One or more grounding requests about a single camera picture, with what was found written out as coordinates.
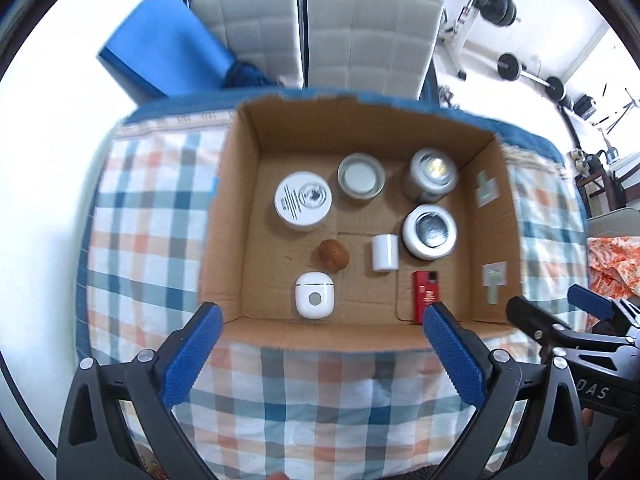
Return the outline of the blue foam mat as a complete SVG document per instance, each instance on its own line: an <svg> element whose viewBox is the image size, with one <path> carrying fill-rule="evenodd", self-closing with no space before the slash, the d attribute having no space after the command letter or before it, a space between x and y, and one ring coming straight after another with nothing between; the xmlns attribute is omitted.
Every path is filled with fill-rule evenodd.
<svg viewBox="0 0 640 480"><path fill-rule="evenodd" d="M182 0L142 0L99 56L156 98L219 90L236 63Z"/></svg>

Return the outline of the grey padded chair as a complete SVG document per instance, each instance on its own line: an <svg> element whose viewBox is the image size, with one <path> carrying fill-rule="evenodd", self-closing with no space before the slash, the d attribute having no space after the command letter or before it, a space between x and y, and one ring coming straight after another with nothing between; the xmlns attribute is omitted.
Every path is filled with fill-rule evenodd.
<svg viewBox="0 0 640 480"><path fill-rule="evenodd" d="M287 87L304 84L298 0L191 0L190 8L240 61Z"/></svg>
<svg viewBox="0 0 640 480"><path fill-rule="evenodd" d="M442 24L442 0L304 0L312 88L420 96Z"/></svg>

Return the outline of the red rectangular box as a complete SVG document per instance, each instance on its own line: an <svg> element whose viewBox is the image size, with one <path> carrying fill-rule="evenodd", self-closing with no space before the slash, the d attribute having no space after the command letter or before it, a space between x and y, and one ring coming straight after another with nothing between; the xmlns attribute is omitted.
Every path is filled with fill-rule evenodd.
<svg viewBox="0 0 640 480"><path fill-rule="evenodd" d="M425 309L439 300L438 273L436 271L413 272L412 292L414 322L422 325Z"/></svg>

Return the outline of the white earbud case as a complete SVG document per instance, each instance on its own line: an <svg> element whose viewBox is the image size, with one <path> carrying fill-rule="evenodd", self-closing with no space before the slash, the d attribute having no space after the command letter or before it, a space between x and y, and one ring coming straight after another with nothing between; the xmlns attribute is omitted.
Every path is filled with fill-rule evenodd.
<svg viewBox="0 0 640 480"><path fill-rule="evenodd" d="M332 278L322 272L307 272L295 282L294 304L306 320L322 320L334 310L335 287Z"/></svg>

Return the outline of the white round tin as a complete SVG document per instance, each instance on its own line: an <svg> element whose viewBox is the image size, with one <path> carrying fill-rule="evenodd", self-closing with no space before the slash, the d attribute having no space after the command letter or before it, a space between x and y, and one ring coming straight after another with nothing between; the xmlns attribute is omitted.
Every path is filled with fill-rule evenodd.
<svg viewBox="0 0 640 480"><path fill-rule="evenodd" d="M278 217L297 231L313 230L329 215L333 194L325 178L309 171L286 176L274 192L273 205Z"/></svg>

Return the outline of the small white cylinder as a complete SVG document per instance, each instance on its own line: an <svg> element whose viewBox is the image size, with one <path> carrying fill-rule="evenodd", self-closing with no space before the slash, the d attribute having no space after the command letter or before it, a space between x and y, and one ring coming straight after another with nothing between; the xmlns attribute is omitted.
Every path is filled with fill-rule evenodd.
<svg viewBox="0 0 640 480"><path fill-rule="evenodd" d="M396 234L378 234L372 237L372 270L378 273L399 269L399 238Z"/></svg>

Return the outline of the black dumbbell plates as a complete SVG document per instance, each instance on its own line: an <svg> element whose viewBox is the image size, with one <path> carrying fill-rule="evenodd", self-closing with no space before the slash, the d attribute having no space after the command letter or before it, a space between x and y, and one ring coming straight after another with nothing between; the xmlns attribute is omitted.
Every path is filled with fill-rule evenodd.
<svg viewBox="0 0 640 480"><path fill-rule="evenodd" d="M480 15L485 21L498 27L509 27L516 20L516 5L513 0L485 0Z"/></svg>

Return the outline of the white jar foil top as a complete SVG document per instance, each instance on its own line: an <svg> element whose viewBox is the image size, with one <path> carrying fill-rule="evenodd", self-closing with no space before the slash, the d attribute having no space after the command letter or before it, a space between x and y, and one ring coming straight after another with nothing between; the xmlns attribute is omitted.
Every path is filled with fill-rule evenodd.
<svg viewBox="0 0 640 480"><path fill-rule="evenodd" d="M420 205L402 222L401 238L413 257L434 261L452 253L458 228L448 210L436 205Z"/></svg>

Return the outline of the orange white patterned cloth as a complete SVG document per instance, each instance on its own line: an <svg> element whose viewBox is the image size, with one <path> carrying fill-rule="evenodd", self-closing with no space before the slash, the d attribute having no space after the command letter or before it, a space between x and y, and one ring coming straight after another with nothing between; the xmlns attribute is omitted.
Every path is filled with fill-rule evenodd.
<svg viewBox="0 0 640 480"><path fill-rule="evenodd" d="M613 299L640 294L638 236L589 237L589 288Z"/></svg>

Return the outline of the brown round nut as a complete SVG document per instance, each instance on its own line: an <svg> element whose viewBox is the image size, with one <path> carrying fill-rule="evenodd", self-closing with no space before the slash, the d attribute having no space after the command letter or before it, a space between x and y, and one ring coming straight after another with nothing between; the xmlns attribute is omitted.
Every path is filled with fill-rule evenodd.
<svg viewBox="0 0 640 480"><path fill-rule="evenodd" d="M350 255L338 240L322 240L318 247L318 257L322 266L331 273L344 270L349 265Z"/></svg>

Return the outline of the white green cardboard box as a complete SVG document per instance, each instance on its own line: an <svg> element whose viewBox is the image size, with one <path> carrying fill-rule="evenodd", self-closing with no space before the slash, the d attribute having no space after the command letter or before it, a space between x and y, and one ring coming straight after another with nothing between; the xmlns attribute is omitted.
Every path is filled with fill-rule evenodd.
<svg viewBox="0 0 640 480"><path fill-rule="evenodd" d="M396 233L412 211L404 190L410 158L422 148L449 155L459 170L442 199L459 230L452 253L430 263L439 297L483 337L510 333L506 303L522 290L521 249L502 147L482 128L353 98L293 101L266 96L242 104L229 130L209 211L201 300L221 307L224 338L257 347L338 352L423 349L414 320L411 277L424 262L402 254L395 272L372 268L371 243ZM332 208L309 231L287 226L274 193L295 171L337 181L340 161L374 156L385 169L382 193L358 204L335 191ZM318 247L337 240L349 253L335 275L333 313L321 321L294 307L299 275L317 270Z"/></svg>

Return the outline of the black barbell with weights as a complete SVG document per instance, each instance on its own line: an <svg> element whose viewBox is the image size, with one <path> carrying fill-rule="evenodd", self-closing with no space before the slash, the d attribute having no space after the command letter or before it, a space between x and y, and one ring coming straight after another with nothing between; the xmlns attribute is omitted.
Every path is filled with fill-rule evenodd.
<svg viewBox="0 0 640 480"><path fill-rule="evenodd" d="M555 76L549 76L546 79L529 73L520 60L512 53L503 53L497 60L497 72L501 79L506 81L516 81L520 78L533 81L544 88L544 92L548 98L559 103L565 98L566 92L563 81Z"/></svg>

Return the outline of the dark wooden rack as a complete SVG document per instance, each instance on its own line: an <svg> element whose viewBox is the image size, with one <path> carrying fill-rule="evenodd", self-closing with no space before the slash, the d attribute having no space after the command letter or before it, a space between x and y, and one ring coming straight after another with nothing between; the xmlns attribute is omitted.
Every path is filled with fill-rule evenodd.
<svg viewBox="0 0 640 480"><path fill-rule="evenodd" d="M602 160L605 155L606 151L603 150L596 154L577 150L573 155L577 171L575 182L588 218L593 216L591 200L600 195L604 195L609 211L627 206L627 194L622 181L608 168L608 163Z"/></svg>

